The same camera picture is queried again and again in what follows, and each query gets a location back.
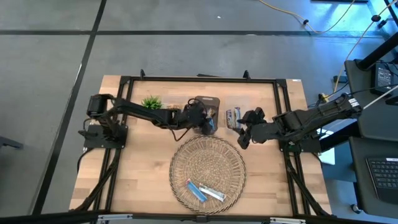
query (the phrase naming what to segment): round basket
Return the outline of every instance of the round basket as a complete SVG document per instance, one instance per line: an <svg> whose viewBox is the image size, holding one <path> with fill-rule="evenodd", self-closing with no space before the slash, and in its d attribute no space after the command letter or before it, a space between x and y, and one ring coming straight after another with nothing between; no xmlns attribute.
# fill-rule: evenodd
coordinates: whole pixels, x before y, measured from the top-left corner
<svg viewBox="0 0 398 224"><path fill-rule="evenodd" d="M201 203L186 186L187 179L226 195L224 202L206 195ZM190 210L204 215L231 208L241 196L246 183L242 156L227 141L211 136L197 136L184 143L170 164L170 184L177 200Z"/></svg>

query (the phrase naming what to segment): wooden tabletop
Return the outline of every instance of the wooden tabletop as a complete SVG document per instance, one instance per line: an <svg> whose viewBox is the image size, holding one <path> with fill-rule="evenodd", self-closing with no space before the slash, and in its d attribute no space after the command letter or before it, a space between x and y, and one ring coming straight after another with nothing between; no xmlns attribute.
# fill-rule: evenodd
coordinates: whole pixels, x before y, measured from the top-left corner
<svg viewBox="0 0 398 224"><path fill-rule="evenodd" d="M120 76L105 75L99 92L116 96L119 80ZM292 110L306 110L301 80L287 80L287 86ZM279 92L284 105L282 89ZM248 149L242 150L236 142L238 134L226 128L225 122L225 111L235 106L241 108L242 114L260 106L266 114L266 120L271 122L272 117L277 115L271 84L134 82L132 102L141 103L149 95L160 96L164 105L184 105L189 98L198 95L220 99L215 136L227 140L239 150L248 176L241 198L219 215L292 215L285 165L278 142L271 140L264 144L251 144ZM175 142L169 130L157 128L148 121L128 117L127 125L127 143L121 153L111 210L127 213L192 213L177 201L170 189L169 165L178 147L195 135L193 131ZM176 131L176 136L183 132ZM83 158L70 208L79 206L97 184L103 156L104 149L94 149ZM318 159L312 154L303 153L301 160L306 186L323 209L331 212ZM300 191L297 186L295 189L298 208L303 213ZM104 208L107 191L106 186L100 208Z"/></svg>

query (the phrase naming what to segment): keyboard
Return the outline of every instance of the keyboard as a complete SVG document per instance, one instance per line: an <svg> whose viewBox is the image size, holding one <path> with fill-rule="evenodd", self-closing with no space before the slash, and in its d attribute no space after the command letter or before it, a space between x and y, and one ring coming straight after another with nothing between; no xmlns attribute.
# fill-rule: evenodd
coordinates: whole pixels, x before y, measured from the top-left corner
<svg viewBox="0 0 398 224"><path fill-rule="evenodd" d="M366 159L377 197L398 204L398 158Z"/></svg>

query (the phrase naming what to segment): green plant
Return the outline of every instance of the green plant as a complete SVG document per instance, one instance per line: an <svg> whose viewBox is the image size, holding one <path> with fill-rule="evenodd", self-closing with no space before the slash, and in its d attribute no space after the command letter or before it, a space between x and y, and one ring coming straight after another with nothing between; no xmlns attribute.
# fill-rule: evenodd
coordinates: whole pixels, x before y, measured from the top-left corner
<svg viewBox="0 0 398 224"><path fill-rule="evenodd" d="M162 101L158 96L148 96L142 101L142 105L149 109L161 109Z"/></svg>

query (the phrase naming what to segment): gray floor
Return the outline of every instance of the gray floor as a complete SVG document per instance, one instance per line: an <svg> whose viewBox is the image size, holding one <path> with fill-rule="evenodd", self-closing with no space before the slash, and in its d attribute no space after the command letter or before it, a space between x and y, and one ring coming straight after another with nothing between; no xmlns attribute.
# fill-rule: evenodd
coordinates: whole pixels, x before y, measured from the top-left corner
<svg viewBox="0 0 398 224"><path fill-rule="evenodd" d="M3 0L0 29L91 30L100 2ZM318 30L330 27L348 6L310 0L267 2L305 16ZM377 12L384 6L373 5ZM355 4L333 31L363 31L371 15L367 5ZM292 16L254 0L108 0L99 29L303 30ZM371 30L378 29L373 25ZM87 35L0 35L0 136L25 145L22 151L9 147L0 151L2 217L28 212L87 41ZM249 70L252 77L302 79L310 104L319 92L332 92L331 78L338 74L356 41L358 38L353 37L285 35L97 36L44 212L68 209L83 145L77 131L85 118L88 97L98 92L103 75L137 75L144 69L147 75L158 76L205 73L241 77ZM365 57L383 41L380 36L365 37L350 58ZM351 212L348 205L355 199L350 184L327 180L326 186L338 217L394 222Z"/></svg>

